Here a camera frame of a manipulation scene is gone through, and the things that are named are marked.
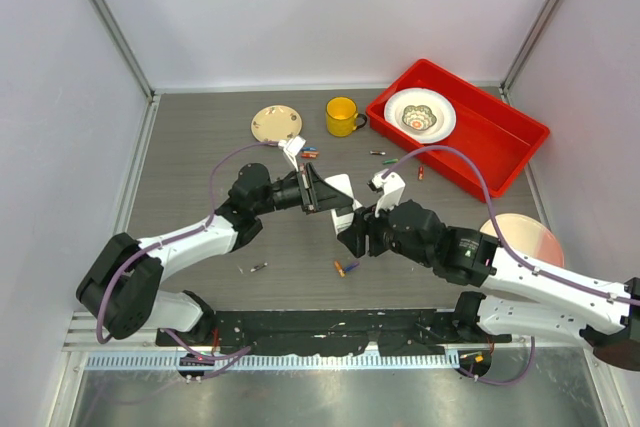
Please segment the white remote control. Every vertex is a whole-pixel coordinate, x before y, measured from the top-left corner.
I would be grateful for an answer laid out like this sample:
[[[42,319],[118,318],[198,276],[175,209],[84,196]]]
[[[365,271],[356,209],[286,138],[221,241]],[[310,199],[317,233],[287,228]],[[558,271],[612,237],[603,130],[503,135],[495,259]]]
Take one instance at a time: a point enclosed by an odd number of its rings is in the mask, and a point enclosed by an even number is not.
[[[348,206],[338,207],[331,210],[331,219],[336,235],[347,230],[354,220],[354,211],[362,204],[355,198],[351,179],[348,174],[338,174],[326,179],[326,182],[342,194],[350,198]]]

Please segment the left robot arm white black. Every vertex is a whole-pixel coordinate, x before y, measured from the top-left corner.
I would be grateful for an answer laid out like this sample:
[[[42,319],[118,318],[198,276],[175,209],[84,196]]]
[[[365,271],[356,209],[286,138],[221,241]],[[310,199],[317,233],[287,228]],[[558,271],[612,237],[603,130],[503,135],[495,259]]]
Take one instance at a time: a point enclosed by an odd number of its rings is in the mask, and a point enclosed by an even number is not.
[[[247,164],[212,217],[146,239],[127,233],[113,236],[80,282],[76,297],[95,316],[101,343],[151,328],[169,329],[190,345],[203,345],[213,332],[211,308],[193,293],[161,291],[162,282],[200,261],[246,246],[261,231],[265,214],[295,207],[306,214],[349,214],[353,203],[346,174],[322,178],[307,163],[272,180],[264,165]]]

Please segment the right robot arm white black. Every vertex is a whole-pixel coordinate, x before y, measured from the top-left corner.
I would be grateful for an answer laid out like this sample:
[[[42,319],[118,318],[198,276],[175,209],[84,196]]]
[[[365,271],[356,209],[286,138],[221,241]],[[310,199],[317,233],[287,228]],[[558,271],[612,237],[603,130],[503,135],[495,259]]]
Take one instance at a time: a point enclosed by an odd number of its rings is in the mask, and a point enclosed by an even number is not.
[[[602,362],[639,368],[639,280],[591,278],[511,249],[477,230],[448,226],[414,201],[390,210],[332,211],[336,236],[355,257],[391,251],[448,283],[473,286],[451,318],[457,338],[526,335],[573,340]]]

